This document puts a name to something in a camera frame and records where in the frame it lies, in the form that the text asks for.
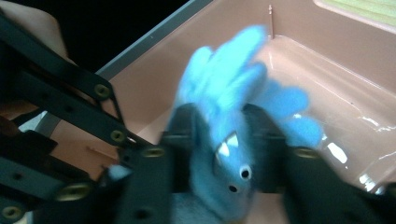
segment stuffed toy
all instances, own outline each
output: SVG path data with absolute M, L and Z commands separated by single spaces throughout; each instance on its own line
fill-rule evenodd
M 209 139 L 191 156 L 192 193 L 220 220 L 243 219 L 255 191 L 255 148 L 251 148 L 246 104 L 261 107 L 287 137 L 291 147 L 315 148 L 322 130 L 301 114 L 307 94 L 298 87 L 282 87 L 267 76 L 263 63 L 254 62 L 267 35 L 250 26 L 218 49 L 195 51 L 180 80 L 174 109 L 193 103 L 208 126 Z

